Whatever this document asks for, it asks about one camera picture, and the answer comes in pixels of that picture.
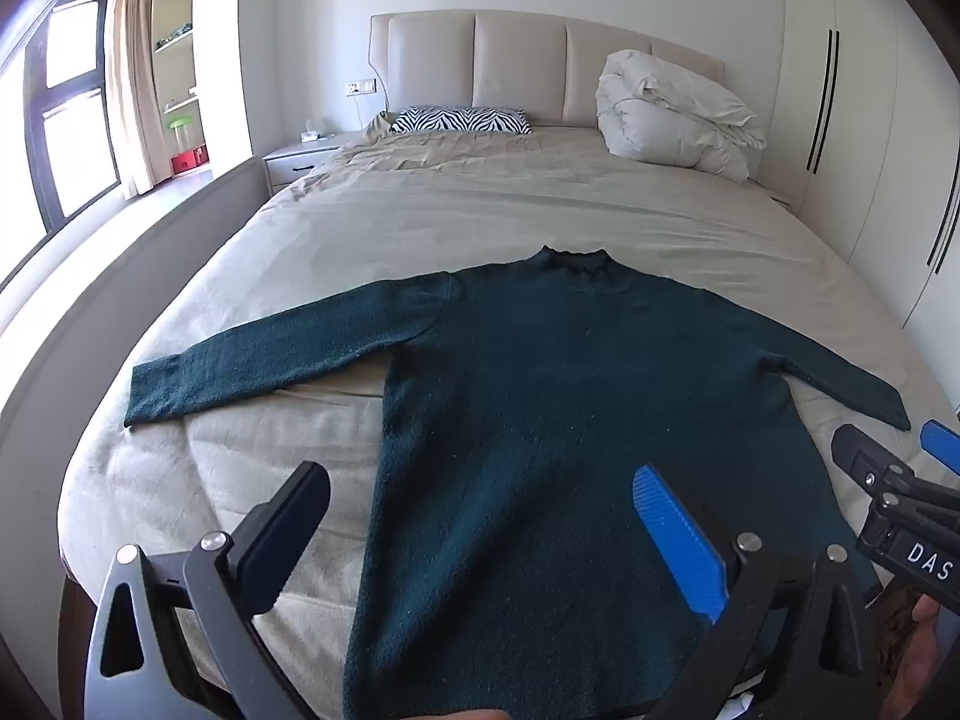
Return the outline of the person's right hand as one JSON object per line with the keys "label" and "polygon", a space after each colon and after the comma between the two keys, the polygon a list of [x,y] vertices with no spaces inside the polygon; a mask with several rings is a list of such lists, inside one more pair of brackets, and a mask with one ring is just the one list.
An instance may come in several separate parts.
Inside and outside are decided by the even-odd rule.
{"label": "person's right hand", "polygon": [[875,602],[880,624],[878,717],[905,718],[923,697],[939,665],[935,626],[940,605],[894,580]]}

